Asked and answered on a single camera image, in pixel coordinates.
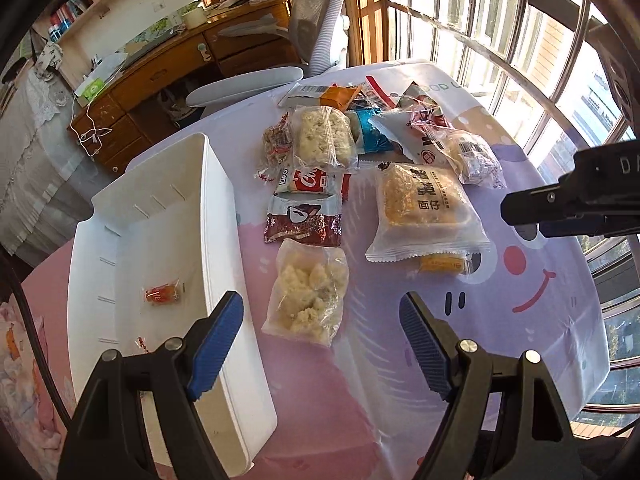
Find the table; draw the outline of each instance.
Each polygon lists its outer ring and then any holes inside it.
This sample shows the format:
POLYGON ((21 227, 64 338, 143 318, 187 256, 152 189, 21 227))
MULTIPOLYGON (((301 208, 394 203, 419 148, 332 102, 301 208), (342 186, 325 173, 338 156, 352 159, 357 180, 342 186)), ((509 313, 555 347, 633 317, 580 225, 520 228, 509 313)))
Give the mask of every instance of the table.
MULTIPOLYGON (((431 96, 457 127, 489 141, 510 190, 542 184, 522 150, 494 118, 428 62, 363 66, 312 81, 347 83, 362 81, 366 75, 373 75, 386 92, 402 93, 412 80, 430 88, 431 96)), ((430 274, 417 274, 410 262, 372 264, 365 260, 364 251, 377 225, 375 194, 366 179, 354 174, 343 210, 343 248, 351 281, 344 320, 332 348, 292 343, 260 332, 276 278, 278 245, 262 240, 271 188, 253 178, 253 168, 260 134, 279 119, 281 110, 276 104, 285 91, 276 89, 221 110, 159 143, 130 165, 190 133, 203 131, 234 184, 249 304, 278 414, 278 427, 246 478, 412 477, 445 405, 429 391, 399 325, 398 300, 408 290, 417 290, 432 312, 446 318, 460 337, 473 338, 488 351, 518 356, 526 349, 537 349, 556 380, 568 415, 573 417, 609 370, 593 280, 574 238, 545 240, 537 234, 525 240, 504 224, 499 217, 501 191, 466 187, 492 246, 481 255, 472 274, 435 279, 430 274), (453 309, 447 317, 448 292, 452 293, 453 309), (462 309, 458 308, 461 292, 466 295, 462 309), (518 306, 528 308, 514 313, 518 306)), ((40 267, 68 269, 70 251, 66 248, 70 244, 40 267)), ((26 287, 30 301, 33 287, 26 287)), ((66 301, 66 294, 63 298, 63 291, 54 290, 47 300, 57 304, 66 301)), ((486 417, 489 428, 497 413, 498 399, 494 397, 486 417)))

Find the white storage bin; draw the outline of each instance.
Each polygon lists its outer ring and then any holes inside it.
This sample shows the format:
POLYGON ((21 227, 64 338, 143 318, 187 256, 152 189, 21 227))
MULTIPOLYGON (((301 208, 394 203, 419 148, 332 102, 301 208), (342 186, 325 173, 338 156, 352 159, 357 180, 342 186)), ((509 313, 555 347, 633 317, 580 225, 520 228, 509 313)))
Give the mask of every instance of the white storage bin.
MULTIPOLYGON (((229 476, 252 459, 276 427, 276 413, 251 320, 230 180, 203 134, 168 147, 94 198, 78 224, 68 291, 71 373, 79 399, 102 352, 149 351, 184 336, 228 290, 244 300, 244 321, 210 392, 195 403, 229 476), (180 279, 177 304, 152 305, 143 289, 180 279)), ((156 462, 169 465, 151 395, 145 425, 156 462)))

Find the white cable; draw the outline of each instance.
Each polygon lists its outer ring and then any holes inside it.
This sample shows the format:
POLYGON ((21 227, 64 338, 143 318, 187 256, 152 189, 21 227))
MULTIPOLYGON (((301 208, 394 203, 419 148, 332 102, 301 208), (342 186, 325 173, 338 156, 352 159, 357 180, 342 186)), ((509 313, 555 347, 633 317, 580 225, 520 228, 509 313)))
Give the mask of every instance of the white cable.
MULTIPOLYGON (((113 74, 111 74, 110 78, 107 79, 107 82, 100 89, 100 91, 102 91, 104 88, 107 88, 107 85, 111 83, 111 81, 113 81, 113 79, 118 75, 118 72, 124 65, 125 61, 123 61, 120 64, 120 66, 116 69, 116 71, 113 74)), ((92 99, 91 102, 97 99, 98 95, 100 95, 100 92, 98 92, 98 94, 92 99)), ((91 121, 92 127, 91 129, 85 131, 84 134, 79 134, 78 131, 74 128, 74 118, 76 116, 74 112, 74 105, 76 104, 77 100, 78 99, 76 98, 76 93, 74 92, 74 99, 73 101, 71 101, 71 124, 69 126, 78 137, 78 141, 80 142, 80 146, 82 146, 82 149, 84 150, 84 152, 87 154, 87 156, 89 156, 91 160, 93 160, 94 156, 97 155, 98 152, 100 152, 100 150, 102 149, 102 141, 100 140, 100 137, 104 137, 105 135, 110 134, 113 131, 113 128, 96 128, 95 127, 94 118, 92 118, 91 115, 89 115, 89 110, 91 109, 91 102, 89 102, 89 104, 86 106, 86 116, 91 121), (91 154, 89 154, 89 151, 84 145, 84 142, 87 142, 89 139, 91 139, 94 142, 94 144, 96 143, 98 144, 98 147, 96 148, 96 150, 91 154)))

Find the metal screw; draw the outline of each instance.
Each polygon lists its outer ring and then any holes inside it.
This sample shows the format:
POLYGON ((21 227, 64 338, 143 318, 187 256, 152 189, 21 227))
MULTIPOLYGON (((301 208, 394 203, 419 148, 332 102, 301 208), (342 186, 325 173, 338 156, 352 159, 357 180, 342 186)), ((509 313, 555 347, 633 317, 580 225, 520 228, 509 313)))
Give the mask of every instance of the metal screw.
POLYGON ((167 339, 164 342, 164 347, 169 352, 175 352, 176 350, 182 348, 182 339, 180 339, 179 337, 172 337, 171 339, 167 339))
POLYGON ((105 362, 113 361, 116 357, 118 357, 118 351, 114 348, 102 352, 102 360, 105 362))
POLYGON ((478 343, 471 339, 463 339, 462 341, 460 341, 460 348, 462 348, 463 351, 472 354, 473 352, 478 350, 478 343))
POLYGON ((535 350, 527 350, 526 352, 524 352, 524 358, 533 364, 539 363, 542 360, 540 354, 535 350))

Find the wooden desk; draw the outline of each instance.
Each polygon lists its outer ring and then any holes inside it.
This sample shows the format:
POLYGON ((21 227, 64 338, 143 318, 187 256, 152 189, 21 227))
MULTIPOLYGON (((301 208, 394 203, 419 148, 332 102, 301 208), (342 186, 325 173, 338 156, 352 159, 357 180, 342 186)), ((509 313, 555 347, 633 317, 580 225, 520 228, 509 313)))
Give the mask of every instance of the wooden desk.
MULTIPOLYGON (((224 77, 299 63, 289 41, 273 34, 254 34, 237 38, 219 36, 222 28, 258 20, 272 14, 280 27, 288 27, 286 0, 274 0, 259 6, 231 9, 212 17, 207 23, 187 30, 153 49, 128 67, 110 83, 90 105, 89 115, 95 127, 111 128, 100 138, 102 147, 84 142, 94 160, 117 176, 124 173, 132 158, 177 131, 154 98, 166 86, 202 67, 212 66, 224 77)), ((73 118, 69 132, 84 134, 93 127, 86 108, 73 118)))

